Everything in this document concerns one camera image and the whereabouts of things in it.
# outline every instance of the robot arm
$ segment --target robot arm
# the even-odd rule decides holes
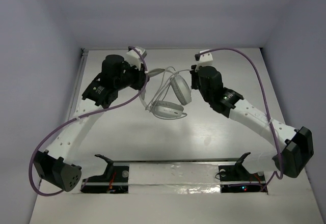
[[[137,51],[142,57],[146,56],[144,49],[138,47]],[[83,99],[74,114],[77,121],[67,126],[44,152],[36,153],[33,163],[40,178],[69,192],[80,183],[81,177],[87,178],[90,174],[100,175],[109,171],[112,161],[102,155],[96,157],[103,160],[97,159],[96,165],[91,165],[95,171],[87,171],[84,165],[75,165],[75,155],[81,143],[102,116],[102,113],[92,116],[87,116],[86,113],[108,108],[118,98],[118,91],[126,87],[140,90],[145,79],[144,65],[134,50],[129,50],[126,59],[119,55],[106,56],[101,73],[82,94]]]
[[[224,87],[222,75],[211,66],[210,53],[195,57],[199,62],[192,66],[192,89],[199,90],[214,111],[247,126],[274,146],[269,126],[272,123],[278,138],[284,174],[296,178],[313,155],[311,131],[305,127],[297,130],[273,118],[268,121],[266,114],[252,106],[241,94]],[[237,165],[249,173],[280,169],[277,155],[259,157],[246,153]]]

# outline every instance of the white cable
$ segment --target white cable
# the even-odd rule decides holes
[[[172,121],[172,120],[179,120],[179,119],[182,119],[184,117],[186,117],[188,114],[187,113],[182,113],[184,116],[181,116],[181,117],[178,117],[178,118],[163,118],[163,117],[160,117],[160,116],[157,116],[156,114],[153,114],[155,117],[161,119],[161,120],[167,120],[167,121]]]
[[[170,86],[171,86],[171,81],[172,81],[172,79],[173,79],[176,75],[178,75],[180,72],[182,72],[182,71],[190,71],[190,70],[186,69],[186,70],[179,70],[179,71],[176,71],[176,69],[175,69],[174,67],[172,67],[172,66],[168,66],[168,67],[165,68],[165,69],[158,68],[158,69],[153,69],[153,70],[151,70],[151,71],[148,72],[148,74],[149,74],[150,77],[154,77],[154,76],[159,75],[159,74],[161,74],[161,73],[163,73],[163,77],[162,77],[162,80],[161,80],[161,83],[160,83],[160,86],[159,86],[158,90],[156,91],[156,93],[155,93],[155,95],[153,96],[153,98],[149,101],[149,103],[146,105],[145,101],[143,101],[143,99],[141,99],[142,104],[143,104],[143,106],[145,107],[145,110],[149,110],[149,111],[151,112],[151,110],[153,109],[153,107],[155,106],[155,104],[156,104],[158,101],[164,101],[164,99],[165,99],[165,97],[166,97],[166,95],[167,95],[167,92],[168,92],[168,90],[169,90],[169,88],[170,88]],[[169,77],[169,78],[166,80],[166,82],[164,83],[164,77],[165,77],[165,74],[166,74],[167,72],[171,73],[172,75],[170,75],[170,77]],[[184,116],[182,116],[182,117],[178,117],[178,118],[172,118],[172,119],[161,118],[161,117],[159,117],[159,116],[157,116],[157,115],[155,115],[155,114],[154,114],[154,115],[155,115],[155,117],[157,117],[157,118],[159,118],[159,119],[163,119],[163,120],[177,120],[177,119],[181,119],[181,118],[184,118],[184,117],[187,116],[186,113],[182,113],[182,114],[183,114]]]

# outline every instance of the white wall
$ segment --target white wall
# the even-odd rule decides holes
[[[287,123],[312,130],[315,155],[307,165],[326,218],[326,0],[292,0],[264,58]]]
[[[29,223],[29,158],[63,120],[80,49],[53,0],[0,0],[0,13],[0,222]]]
[[[262,47],[290,0],[58,0],[80,46]]]

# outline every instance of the white table surface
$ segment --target white table surface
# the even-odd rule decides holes
[[[283,122],[280,107],[258,48],[241,49],[255,63],[261,75],[272,117]],[[148,50],[149,69],[174,66],[190,68],[198,49]],[[100,72],[108,54],[125,55],[126,50],[89,51],[79,100],[91,80]],[[251,65],[239,54],[218,51],[214,66],[231,88],[264,111],[261,91]],[[188,72],[183,77],[190,84]],[[151,98],[160,77],[150,80],[146,100]],[[114,104],[136,93],[119,92]],[[165,121],[144,111],[137,99],[104,114],[83,142],[78,158],[103,154],[112,160],[168,160],[236,158],[244,152],[264,152],[273,147],[247,129],[215,113],[198,91],[185,106],[188,117]],[[167,101],[177,102],[172,90]],[[322,223],[306,173],[296,179],[273,180],[264,193],[224,194],[61,194],[37,197],[31,223]],[[42,183],[41,190],[56,190]]]

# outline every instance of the headphones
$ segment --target headphones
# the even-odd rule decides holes
[[[146,93],[145,90],[139,95],[140,101],[145,107],[145,110],[150,111],[151,113],[153,113],[155,117],[158,117],[160,119],[175,120],[175,119],[184,118],[187,116],[187,114],[183,112],[184,108],[181,105],[159,100],[159,99],[164,92],[167,93],[167,90],[171,86],[179,102],[182,105],[187,105],[192,101],[191,90],[187,82],[183,79],[181,75],[179,75],[180,71],[172,72],[171,70],[169,70],[169,67],[167,69],[151,70],[148,72],[148,76],[154,77],[163,72],[172,73],[168,81],[163,85],[163,87],[161,84],[160,88],[158,89],[158,91],[156,92],[156,94],[154,95],[153,99],[150,101],[149,104],[145,102],[145,93]]]

